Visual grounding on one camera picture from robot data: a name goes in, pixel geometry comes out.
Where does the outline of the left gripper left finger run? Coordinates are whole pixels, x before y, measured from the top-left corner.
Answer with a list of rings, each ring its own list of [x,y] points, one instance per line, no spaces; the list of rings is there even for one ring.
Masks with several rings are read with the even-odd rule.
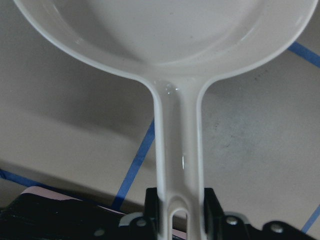
[[[158,240],[160,201],[156,187],[147,188],[144,201],[144,218],[146,219],[146,228],[151,240]]]

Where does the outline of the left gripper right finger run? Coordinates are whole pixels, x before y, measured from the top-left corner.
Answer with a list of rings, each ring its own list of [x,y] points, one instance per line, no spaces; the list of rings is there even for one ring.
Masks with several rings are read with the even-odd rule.
[[[204,188],[204,228],[207,240],[222,240],[223,208],[212,188]]]

